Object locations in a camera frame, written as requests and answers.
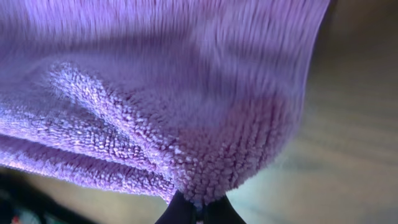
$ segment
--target black object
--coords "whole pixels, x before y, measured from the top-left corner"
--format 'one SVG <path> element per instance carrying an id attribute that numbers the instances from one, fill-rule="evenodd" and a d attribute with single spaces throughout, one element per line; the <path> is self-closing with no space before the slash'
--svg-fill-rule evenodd
<path id="1" fill-rule="evenodd" d="M 196 224 L 200 221 L 203 224 L 246 224 L 227 196 L 198 210 L 191 202 L 186 201 L 179 191 L 175 193 L 170 205 L 155 224 Z"/>
<path id="2" fill-rule="evenodd" d="M 13 214 L 14 205 L 24 207 L 34 212 L 40 222 L 45 224 L 44 216 L 49 215 L 65 223 L 72 224 L 95 224 L 88 219 L 59 205 L 49 196 L 31 187 L 22 180 L 15 177 L 0 174 L 0 205 L 4 210 L 0 213 L 0 220 L 7 221 Z"/>

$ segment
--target wooden surface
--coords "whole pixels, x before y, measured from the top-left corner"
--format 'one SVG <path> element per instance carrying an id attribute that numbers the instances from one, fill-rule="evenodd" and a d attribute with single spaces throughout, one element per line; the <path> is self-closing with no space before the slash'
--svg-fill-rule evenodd
<path id="1" fill-rule="evenodd" d="M 398 223 L 398 35 L 372 35 L 397 21 L 315 58 L 298 135 L 275 164 L 229 193 L 247 223 Z M 166 208 L 159 198 L 28 178 L 98 223 L 154 223 Z"/>

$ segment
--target towel fiber texture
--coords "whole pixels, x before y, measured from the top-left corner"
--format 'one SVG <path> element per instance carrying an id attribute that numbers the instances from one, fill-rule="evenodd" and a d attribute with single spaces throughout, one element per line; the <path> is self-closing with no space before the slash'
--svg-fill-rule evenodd
<path id="1" fill-rule="evenodd" d="M 209 203 L 300 121 L 327 0 L 0 1 L 0 164 Z"/>

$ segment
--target purple towel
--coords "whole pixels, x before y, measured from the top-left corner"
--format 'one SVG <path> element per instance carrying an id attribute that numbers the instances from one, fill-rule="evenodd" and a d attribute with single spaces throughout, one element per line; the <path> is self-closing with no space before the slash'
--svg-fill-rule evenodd
<path id="1" fill-rule="evenodd" d="M 209 203 L 297 127 L 329 0 L 2 0 L 0 164 Z"/>

